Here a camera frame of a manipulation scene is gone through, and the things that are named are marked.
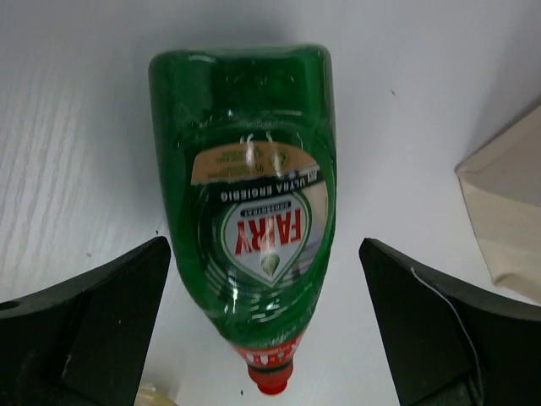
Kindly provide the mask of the clear pale soap bottle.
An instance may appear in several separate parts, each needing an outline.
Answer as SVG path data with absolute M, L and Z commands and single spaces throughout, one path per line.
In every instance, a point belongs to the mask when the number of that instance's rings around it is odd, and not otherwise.
M 134 406 L 178 406 L 178 404 L 153 385 L 141 385 L 136 393 Z

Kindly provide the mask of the canvas bag orange handles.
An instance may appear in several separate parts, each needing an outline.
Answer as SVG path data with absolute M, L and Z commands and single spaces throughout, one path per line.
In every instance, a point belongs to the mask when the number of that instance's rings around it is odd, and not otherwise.
M 497 287 L 540 301 L 540 107 L 457 168 L 475 238 Z

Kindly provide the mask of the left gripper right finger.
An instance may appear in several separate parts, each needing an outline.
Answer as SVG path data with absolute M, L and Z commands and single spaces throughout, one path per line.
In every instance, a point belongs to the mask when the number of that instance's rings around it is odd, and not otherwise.
M 540 309 L 377 239 L 359 257 L 402 405 L 538 405 Z

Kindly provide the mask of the green Fairy dish soap bottle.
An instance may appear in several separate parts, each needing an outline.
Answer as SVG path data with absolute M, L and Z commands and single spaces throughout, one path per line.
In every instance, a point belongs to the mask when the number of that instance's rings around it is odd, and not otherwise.
M 321 45 L 169 51 L 148 79 L 180 277 L 259 390 L 277 395 L 336 227 L 331 55 Z

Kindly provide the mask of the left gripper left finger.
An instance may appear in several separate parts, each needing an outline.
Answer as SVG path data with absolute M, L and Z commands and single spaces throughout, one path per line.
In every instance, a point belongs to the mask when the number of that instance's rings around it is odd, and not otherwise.
M 171 260 L 163 236 L 1 304 L 3 405 L 132 405 Z

